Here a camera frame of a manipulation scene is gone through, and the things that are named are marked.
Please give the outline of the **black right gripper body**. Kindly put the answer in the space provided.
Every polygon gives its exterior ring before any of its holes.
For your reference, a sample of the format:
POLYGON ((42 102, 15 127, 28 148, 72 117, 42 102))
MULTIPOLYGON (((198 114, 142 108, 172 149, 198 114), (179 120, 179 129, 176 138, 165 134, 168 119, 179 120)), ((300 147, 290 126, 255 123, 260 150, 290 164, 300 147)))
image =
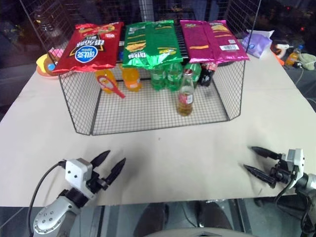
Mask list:
POLYGON ((288 184, 297 173, 295 153, 288 153, 287 155, 270 153, 270 158, 278 160, 277 164, 270 170, 271 184, 276 184, 277 182, 288 184))

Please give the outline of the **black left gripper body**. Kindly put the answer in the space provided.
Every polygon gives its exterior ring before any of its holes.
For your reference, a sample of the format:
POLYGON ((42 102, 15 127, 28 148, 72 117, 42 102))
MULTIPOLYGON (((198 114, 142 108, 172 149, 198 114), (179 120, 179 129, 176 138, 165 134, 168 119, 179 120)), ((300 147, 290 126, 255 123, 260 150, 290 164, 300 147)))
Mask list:
POLYGON ((99 178, 99 173, 92 171, 91 178, 86 182, 88 189, 93 193, 97 194, 100 190, 106 190, 109 184, 104 178, 99 178))

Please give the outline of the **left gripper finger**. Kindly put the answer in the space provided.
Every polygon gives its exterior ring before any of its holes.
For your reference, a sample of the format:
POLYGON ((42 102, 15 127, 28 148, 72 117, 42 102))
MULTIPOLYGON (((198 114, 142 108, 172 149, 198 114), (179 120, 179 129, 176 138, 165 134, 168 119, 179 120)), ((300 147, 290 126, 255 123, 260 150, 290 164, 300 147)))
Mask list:
POLYGON ((111 185, 115 181, 115 179, 119 176, 119 174, 121 173, 125 165, 125 162, 126 162, 126 158, 123 158, 112 168, 111 173, 106 178, 107 185, 111 185))
POLYGON ((98 156, 96 156, 90 163, 92 165, 92 169, 95 169, 97 167, 99 167, 107 158, 107 156, 109 155, 110 150, 104 151, 101 154, 99 154, 98 156))

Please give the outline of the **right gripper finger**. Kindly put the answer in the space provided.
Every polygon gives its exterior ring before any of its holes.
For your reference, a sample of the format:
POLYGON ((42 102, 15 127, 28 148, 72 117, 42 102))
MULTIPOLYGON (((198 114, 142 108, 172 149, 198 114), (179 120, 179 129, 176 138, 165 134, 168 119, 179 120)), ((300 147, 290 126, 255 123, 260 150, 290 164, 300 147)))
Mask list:
POLYGON ((257 155, 264 158, 282 159, 282 154, 277 154, 273 151, 270 151, 262 147, 252 146, 251 150, 253 150, 257 155))
POLYGON ((275 188, 276 180, 273 177, 267 175, 265 172, 255 168, 253 166, 249 166, 246 164, 244 164, 243 166, 253 176, 255 176, 256 178, 260 179, 261 181, 267 183, 271 188, 275 188))

